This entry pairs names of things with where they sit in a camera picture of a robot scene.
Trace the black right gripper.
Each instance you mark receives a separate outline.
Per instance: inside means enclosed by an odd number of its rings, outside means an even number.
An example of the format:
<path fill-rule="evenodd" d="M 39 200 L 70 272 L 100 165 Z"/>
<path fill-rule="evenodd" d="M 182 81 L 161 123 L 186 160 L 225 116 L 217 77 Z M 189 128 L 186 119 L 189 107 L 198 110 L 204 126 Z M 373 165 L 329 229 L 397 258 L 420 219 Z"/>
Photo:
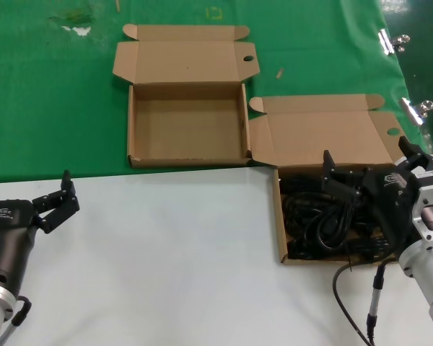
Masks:
<path fill-rule="evenodd" d="M 433 156 L 401 136 L 398 147 L 405 156 L 400 164 L 374 167 L 336 167 L 329 150 L 323 152 L 322 190 L 335 198 L 364 195 L 391 249 L 406 249 L 420 240 L 413 225 L 412 210 L 420 184 L 413 170 L 433 170 Z"/>

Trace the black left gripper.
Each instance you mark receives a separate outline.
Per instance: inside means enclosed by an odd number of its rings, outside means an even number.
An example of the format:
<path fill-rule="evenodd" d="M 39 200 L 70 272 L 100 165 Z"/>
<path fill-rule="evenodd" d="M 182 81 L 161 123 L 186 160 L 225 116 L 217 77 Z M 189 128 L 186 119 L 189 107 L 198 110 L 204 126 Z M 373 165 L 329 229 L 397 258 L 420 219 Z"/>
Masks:
<path fill-rule="evenodd" d="M 0 287 L 19 293 L 37 229 L 49 234 L 79 210 L 75 186 L 67 169 L 56 192 L 32 202 L 0 200 Z"/>

